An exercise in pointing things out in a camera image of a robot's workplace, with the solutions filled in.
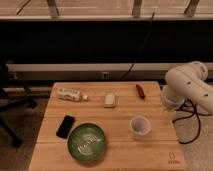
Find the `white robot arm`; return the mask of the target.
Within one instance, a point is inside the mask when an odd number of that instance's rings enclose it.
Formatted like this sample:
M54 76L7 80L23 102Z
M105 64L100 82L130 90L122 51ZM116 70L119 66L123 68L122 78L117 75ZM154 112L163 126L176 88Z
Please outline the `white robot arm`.
M164 105L163 123L165 125L172 122L176 110L185 99L192 100L204 111L213 114L213 87L205 82L207 76L208 68L200 61L179 65L166 72L166 85L160 94Z

